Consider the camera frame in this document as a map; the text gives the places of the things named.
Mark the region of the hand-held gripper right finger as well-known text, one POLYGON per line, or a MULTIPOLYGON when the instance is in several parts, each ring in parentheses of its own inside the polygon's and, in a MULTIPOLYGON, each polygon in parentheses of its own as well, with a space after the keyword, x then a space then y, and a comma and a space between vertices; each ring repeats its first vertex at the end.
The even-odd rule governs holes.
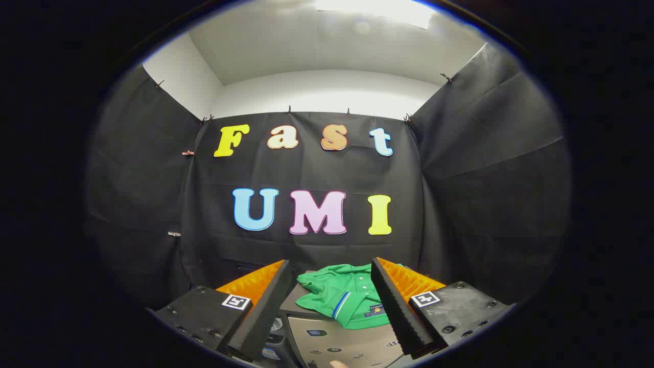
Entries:
POLYGON ((403 354, 411 358, 458 347, 511 313, 511 305, 467 282, 446 286, 381 257, 371 262, 371 281, 403 354))

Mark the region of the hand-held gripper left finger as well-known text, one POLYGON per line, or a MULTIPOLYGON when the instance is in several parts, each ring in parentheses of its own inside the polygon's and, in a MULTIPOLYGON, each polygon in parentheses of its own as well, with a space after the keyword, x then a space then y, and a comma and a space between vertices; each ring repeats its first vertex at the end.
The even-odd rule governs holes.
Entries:
POLYGON ((287 297, 291 275, 290 261, 280 260, 221 287, 194 287, 153 315, 206 349, 254 361, 287 297))

